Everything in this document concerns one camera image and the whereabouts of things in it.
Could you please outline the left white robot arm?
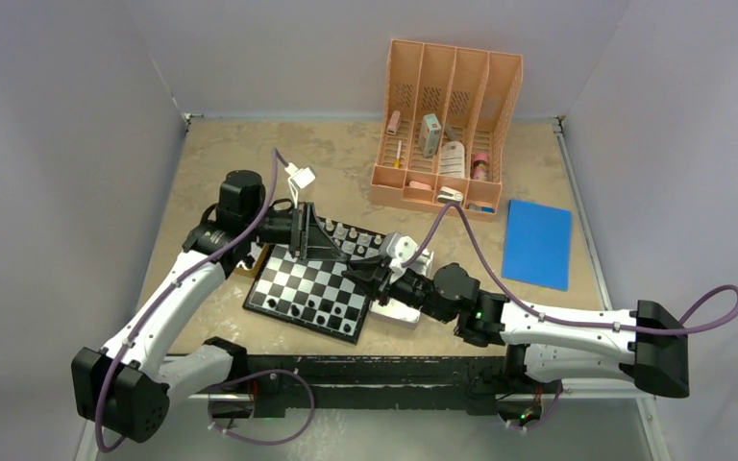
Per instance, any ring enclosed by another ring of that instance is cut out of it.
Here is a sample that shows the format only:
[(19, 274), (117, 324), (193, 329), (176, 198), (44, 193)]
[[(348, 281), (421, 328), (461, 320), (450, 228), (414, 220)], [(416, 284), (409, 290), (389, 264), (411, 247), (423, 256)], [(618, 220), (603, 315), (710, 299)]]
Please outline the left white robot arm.
[(249, 170), (228, 173), (219, 199), (188, 235), (168, 277), (134, 318), (99, 350), (71, 362), (78, 414), (142, 443), (171, 406), (217, 385), (242, 389), (251, 377), (245, 348), (220, 337), (173, 362), (165, 357), (198, 307), (234, 272), (255, 243), (285, 245), (302, 260), (347, 259), (324, 234), (312, 203), (272, 206), (273, 187)]

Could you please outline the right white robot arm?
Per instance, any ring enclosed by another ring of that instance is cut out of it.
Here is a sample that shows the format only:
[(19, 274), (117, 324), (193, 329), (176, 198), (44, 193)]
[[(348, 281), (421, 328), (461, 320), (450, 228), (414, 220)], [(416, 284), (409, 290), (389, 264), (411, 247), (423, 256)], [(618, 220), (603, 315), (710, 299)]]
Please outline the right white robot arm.
[(585, 311), (542, 304), (519, 306), (505, 294), (481, 289), (457, 263), (432, 277), (396, 274), (388, 256), (348, 263), (343, 273), (371, 300), (397, 301), (442, 323), (473, 346), (508, 348), (504, 384), (523, 391), (532, 383), (567, 378), (631, 382), (672, 399), (690, 394), (688, 338), (682, 322), (661, 304), (641, 300), (630, 310)]

